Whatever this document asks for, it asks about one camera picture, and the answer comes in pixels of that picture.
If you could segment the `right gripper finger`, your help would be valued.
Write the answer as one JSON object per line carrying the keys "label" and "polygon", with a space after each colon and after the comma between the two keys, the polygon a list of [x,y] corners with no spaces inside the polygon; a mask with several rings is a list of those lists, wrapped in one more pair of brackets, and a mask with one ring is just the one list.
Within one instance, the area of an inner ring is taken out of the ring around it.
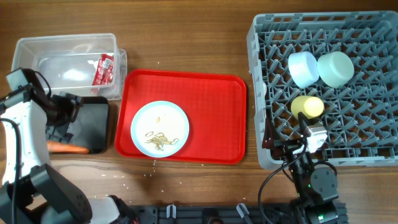
{"label": "right gripper finger", "polygon": [[265,119],[265,130],[264,136],[262,139],[262,148],[263,149],[277,149],[278,145],[275,144],[275,128],[270,122],[269,118]]}
{"label": "right gripper finger", "polygon": [[306,133],[306,129],[309,124],[309,120],[302,112],[298,113],[298,122],[300,126],[300,135],[303,138],[306,138],[308,136],[308,134]]}

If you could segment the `yellow plastic cup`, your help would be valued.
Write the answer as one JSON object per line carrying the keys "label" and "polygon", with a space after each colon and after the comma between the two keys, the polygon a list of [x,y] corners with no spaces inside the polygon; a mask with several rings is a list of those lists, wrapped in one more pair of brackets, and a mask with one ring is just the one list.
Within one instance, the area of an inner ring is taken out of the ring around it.
{"label": "yellow plastic cup", "polygon": [[299,118],[302,112],[308,119],[319,117],[325,109],[324,102],[316,96],[298,96],[291,103],[291,113]]}

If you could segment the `orange carrot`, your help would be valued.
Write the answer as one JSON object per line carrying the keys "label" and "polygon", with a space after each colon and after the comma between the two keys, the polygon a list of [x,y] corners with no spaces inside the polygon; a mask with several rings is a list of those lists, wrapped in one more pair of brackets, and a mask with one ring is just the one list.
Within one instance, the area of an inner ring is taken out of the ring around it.
{"label": "orange carrot", "polygon": [[86,147],[64,144],[56,141],[47,141],[47,148],[52,154],[89,154],[90,150]]}

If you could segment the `red snack wrapper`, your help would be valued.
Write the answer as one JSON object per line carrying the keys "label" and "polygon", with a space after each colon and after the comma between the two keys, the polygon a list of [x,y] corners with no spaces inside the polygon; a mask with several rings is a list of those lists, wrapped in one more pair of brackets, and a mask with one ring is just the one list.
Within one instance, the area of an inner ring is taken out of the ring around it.
{"label": "red snack wrapper", "polygon": [[114,57],[102,54],[99,58],[95,77],[92,85],[95,86],[91,89],[91,93],[97,95],[100,86],[108,85],[113,80]]}

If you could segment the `light blue bowl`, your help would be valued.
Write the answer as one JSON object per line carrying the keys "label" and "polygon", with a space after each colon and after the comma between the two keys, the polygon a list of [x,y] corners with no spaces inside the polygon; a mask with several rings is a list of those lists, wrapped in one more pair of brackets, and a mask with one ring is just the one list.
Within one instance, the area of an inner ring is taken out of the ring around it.
{"label": "light blue bowl", "polygon": [[319,79],[317,60],[310,52],[298,52],[289,55],[290,76],[299,88],[306,88]]}

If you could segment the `mint green bowl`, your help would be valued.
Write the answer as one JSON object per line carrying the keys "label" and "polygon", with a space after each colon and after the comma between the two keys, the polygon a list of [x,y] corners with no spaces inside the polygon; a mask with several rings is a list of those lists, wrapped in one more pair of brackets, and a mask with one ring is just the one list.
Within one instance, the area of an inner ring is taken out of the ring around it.
{"label": "mint green bowl", "polygon": [[318,59],[317,69],[323,82],[332,88],[340,88],[354,76],[351,59],[339,51],[322,55]]}

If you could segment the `light blue plate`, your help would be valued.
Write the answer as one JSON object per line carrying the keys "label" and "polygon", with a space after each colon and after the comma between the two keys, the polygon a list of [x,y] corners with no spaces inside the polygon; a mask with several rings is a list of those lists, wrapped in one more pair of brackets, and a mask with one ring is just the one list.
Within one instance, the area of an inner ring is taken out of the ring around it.
{"label": "light blue plate", "polygon": [[165,158],[184,147],[190,134],[190,123],[186,113],[175,103],[153,101],[134,115],[130,134],[141,153]]}

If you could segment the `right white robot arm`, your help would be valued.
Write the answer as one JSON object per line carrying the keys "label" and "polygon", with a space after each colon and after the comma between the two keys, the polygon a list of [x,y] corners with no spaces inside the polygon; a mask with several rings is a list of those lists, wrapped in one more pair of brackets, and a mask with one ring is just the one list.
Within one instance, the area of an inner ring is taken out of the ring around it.
{"label": "right white robot arm", "polygon": [[309,119],[298,113],[301,137],[279,141],[274,145],[283,149],[286,164],[269,174],[260,186],[257,203],[261,223],[271,223],[261,203],[262,191],[280,171],[288,168],[298,198],[291,201],[292,215],[299,223],[338,223],[340,217],[334,202],[339,197],[336,167],[326,161],[313,162],[311,150],[321,148],[327,137],[322,125],[311,125]]}

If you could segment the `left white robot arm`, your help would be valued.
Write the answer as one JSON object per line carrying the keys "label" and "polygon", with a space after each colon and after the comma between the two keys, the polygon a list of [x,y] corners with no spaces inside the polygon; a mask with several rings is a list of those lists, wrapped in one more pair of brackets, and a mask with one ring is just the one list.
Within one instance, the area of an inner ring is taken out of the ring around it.
{"label": "left white robot arm", "polygon": [[120,198],[88,199],[50,164],[46,129],[67,128],[84,99],[53,95],[44,76],[18,68],[6,76],[11,92],[1,98],[6,133],[6,170],[1,187],[1,220],[6,223],[139,223]]}

